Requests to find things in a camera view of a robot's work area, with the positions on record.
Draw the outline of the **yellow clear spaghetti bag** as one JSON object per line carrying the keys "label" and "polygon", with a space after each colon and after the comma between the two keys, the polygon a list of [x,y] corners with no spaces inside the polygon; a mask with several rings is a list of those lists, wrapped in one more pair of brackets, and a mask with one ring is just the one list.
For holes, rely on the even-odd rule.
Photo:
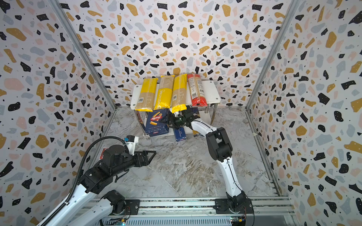
{"label": "yellow clear spaghetti bag", "polygon": [[187,96],[187,74],[182,74],[174,79],[172,103],[171,103],[172,105],[171,112],[173,114],[187,109],[186,96]]}

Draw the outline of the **blue Barilla rigatoni box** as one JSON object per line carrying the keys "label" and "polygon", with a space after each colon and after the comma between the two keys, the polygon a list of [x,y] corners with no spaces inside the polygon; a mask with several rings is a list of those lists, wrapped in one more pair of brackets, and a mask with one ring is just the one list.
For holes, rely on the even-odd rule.
{"label": "blue Barilla rigatoni box", "polygon": [[164,135],[169,132],[167,125],[169,109],[161,109],[149,112],[145,126],[145,132],[150,137]]}

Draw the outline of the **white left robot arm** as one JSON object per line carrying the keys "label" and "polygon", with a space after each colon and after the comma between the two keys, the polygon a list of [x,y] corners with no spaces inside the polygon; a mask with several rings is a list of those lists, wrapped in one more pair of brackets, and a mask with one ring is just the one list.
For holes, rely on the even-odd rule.
{"label": "white left robot arm", "polygon": [[40,226],[66,226],[90,200],[111,184],[114,177],[126,173],[133,167],[148,166],[156,151],[134,152],[126,145],[113,145],[103,152],[103,158],[87,170],[76,183],[73,192],[57,206]]}

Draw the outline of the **blue Barilla spaghetti box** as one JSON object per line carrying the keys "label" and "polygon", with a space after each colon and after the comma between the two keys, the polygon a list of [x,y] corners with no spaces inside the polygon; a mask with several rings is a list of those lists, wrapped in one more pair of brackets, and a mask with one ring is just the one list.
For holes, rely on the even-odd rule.
{"label": "blue Barilla spaghetti box", "polygon": [[185,133],[185,130],[183,127],[179,128],[179,129],[174,129],[173,132],[174,132],[175,140],[177,142],[186,140],[187,137],[186,137],[186,133]]}

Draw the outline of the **red spaghetti bag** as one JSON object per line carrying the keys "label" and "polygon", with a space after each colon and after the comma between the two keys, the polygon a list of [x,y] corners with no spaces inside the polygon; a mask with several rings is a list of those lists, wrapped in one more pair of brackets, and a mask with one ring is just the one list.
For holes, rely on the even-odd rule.
{"label": "red spaghetti bag", "polygon": [[189,84],[192,106],[206,107],[207,102],[200,75],[188,74],[187,80]]}

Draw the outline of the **yellow Pastatime spaghetti bag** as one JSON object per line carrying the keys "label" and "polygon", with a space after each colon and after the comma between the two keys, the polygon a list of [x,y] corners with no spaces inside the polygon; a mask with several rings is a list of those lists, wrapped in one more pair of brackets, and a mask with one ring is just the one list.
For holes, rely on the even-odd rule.
{"label": "yellow Pastatime spaghetti bag", "polygon": [[167,109],[171,107],[174,78],[174,75],[161,76],[154,110]]}

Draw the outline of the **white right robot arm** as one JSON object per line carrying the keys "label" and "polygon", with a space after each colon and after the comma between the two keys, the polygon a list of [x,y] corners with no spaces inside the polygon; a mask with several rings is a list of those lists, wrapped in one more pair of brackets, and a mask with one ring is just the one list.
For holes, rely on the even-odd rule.
{"label": "white right robot arm", "polygon": [[248,199],[238,181],[233,166],[233,147],[225,128],[217,128],[208,124],[190,108],[181,111],[178,115],[169,113],[167,118],[162,119],[161,122],[172,129],[188,127],[205,137],[209,154],[220,167],[225,181],[227,209],[233,213],[245,211],[246,206],[249,206],[252,210],[254,209],[251,200]]}

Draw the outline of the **blue Ankara spaghetti bag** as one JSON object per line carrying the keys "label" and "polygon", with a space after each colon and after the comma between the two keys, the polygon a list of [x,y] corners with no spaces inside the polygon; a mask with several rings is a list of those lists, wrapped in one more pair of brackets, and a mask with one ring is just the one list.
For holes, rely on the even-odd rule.
{"label": "blue Ankara spaghetti bag", "polygon": [[[194,114],[196,114],[198,117],[200,117],[199,109],[197,107],[193,107],[192,111]],[[193,136],[198,137],[199,133],[197,131],[193,131]]]}

